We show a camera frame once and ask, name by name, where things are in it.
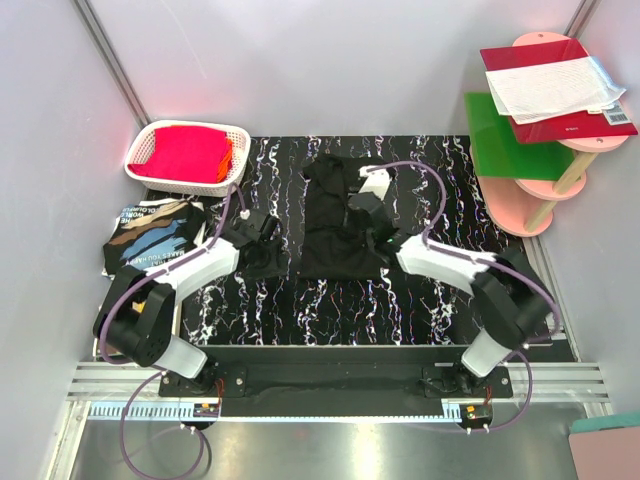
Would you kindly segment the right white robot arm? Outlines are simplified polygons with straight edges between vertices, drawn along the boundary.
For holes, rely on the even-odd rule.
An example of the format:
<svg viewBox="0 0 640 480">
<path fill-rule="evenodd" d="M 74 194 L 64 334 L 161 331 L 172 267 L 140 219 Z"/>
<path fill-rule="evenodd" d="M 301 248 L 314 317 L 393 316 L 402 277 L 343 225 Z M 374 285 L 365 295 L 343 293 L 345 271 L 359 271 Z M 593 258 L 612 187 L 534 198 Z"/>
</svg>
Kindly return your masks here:
<svg viewBox="0 0 640 480">
<path fill-rule="evenodd" d="M 534 341 L 534 334 L 557 306 L 521 252 L 475 252 L 411 235 L 396 228 L 383 201 L 371 192 L 348 200 L 354 223 L 367 245 L 403 272 L 446 283 L 471 296 L 482 328 L 461 355 L 461 370 L 483 379 L 502 361 Z"/>
</svg>

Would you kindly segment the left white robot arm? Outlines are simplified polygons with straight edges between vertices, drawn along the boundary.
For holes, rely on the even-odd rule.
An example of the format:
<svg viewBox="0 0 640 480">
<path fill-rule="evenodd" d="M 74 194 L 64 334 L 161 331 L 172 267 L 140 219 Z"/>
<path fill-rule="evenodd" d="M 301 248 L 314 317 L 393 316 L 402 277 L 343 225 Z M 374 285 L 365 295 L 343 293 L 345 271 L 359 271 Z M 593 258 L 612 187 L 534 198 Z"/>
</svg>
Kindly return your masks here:
<svg viewBox="0 0 640 480">
<path fill-rule="evenodd" d="M 115 275 L 93 325 L 104 359 L 156 367 L 185 379 L 203 376 L 209 363 L 200 348 L 173 332 L 176 309 L 203 286 L 237 271 L 247 278 L 277 277 L 286 270 L 281 221 L 245 210 L 195 250 L 147 270 L 132 265 Z"/>
</svg>

